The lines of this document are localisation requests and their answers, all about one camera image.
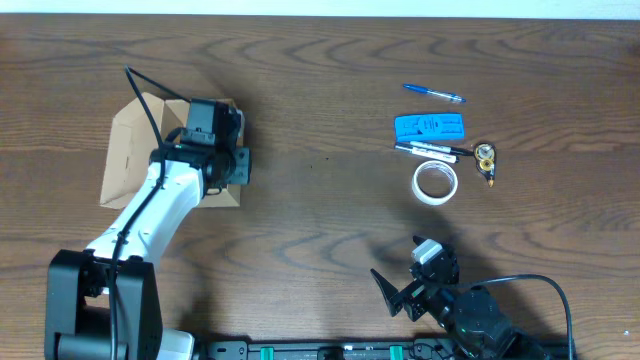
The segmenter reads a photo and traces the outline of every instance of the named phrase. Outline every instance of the blue pen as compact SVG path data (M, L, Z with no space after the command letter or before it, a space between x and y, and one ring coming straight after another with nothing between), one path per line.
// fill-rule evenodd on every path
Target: blue pen
M406 89L409 89L411 91L415 91L417 93L420 94L427 94L427 95L433 95L433 96L440 96L442 98L445 98L451 102L456 102L456 103L463 103L466 102L467 100L463 99L462 97L456 95L456 94L449 94L449 93L443 93L440 91L436 91L436 90L432 90L426 87L422 87L422 86L418 86L418 85L412 85L412 84L404 84L402 85L404 86Z

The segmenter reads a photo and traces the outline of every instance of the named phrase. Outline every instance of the blue rectangular object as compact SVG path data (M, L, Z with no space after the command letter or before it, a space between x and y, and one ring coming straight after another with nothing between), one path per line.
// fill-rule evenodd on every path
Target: blue rectangular object
M458 113L398 116L395 127L397 142L464 139L464 121Z

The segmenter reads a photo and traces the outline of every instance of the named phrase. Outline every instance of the wood grain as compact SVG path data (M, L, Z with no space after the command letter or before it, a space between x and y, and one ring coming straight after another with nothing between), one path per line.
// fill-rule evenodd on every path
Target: wood grain
M253 340L439 332L389 318L368 274L407 283L420 233L457 247L464 280L557 280L581 358L640 357L639 33L611 21L0 15L0 357L42 358L49 261L117 216L97 204L111 118L133 97L125 63L187 96L234 98L255 156L242 207L192 212L167 250L166 326ZM493 189L463 159L449 203L414 199L420 160L391 150L392 123L426 111L463 113L462 146L497 145ZM564 335L552 289L492 291L525 330Z

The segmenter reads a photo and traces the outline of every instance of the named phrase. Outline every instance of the tape roll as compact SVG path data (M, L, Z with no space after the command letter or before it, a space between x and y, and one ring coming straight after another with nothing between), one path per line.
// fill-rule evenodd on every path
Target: tape roll
M435 169L442 172L449 179L450 190L447 195L439 198L431 197L427 195L426 192L422 191L422 189L420 189L420 185L418 185L418 175L420 175L422 172L425 172L431 169ZM418 168L416 169L416 172L413 174L411 189L413 190L413 193L416 195L418 200L422 201L423 203L427 205L433 205L433 206L442 205L447 201L449 201L449 199L451 199L453 194L456 193L456 190L458 190L458 177L456 176L456 173L455 171L453 171L451 166L443 163L442 161L436 161L436 160L427 161L426 163L418 166Z

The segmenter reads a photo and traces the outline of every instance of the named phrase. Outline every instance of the cardboard box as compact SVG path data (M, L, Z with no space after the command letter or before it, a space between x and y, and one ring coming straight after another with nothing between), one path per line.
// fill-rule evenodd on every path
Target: cardboard box
M189 103L183 100L162 100L149 93L142 97L147 102L160 134L164 139L177 127L184 127L189 115ZM233 100L218 100L235 107ZM238 134L238 145L242 145L244 115ZM149 155L158 147L153 129L136 98L113 118L107 163L102 180L100 206L122 209L138 192L147 176ZM218 189L209 190L217 194ZM228 185L218 195L205 195L198 207L240 206L240 185Z

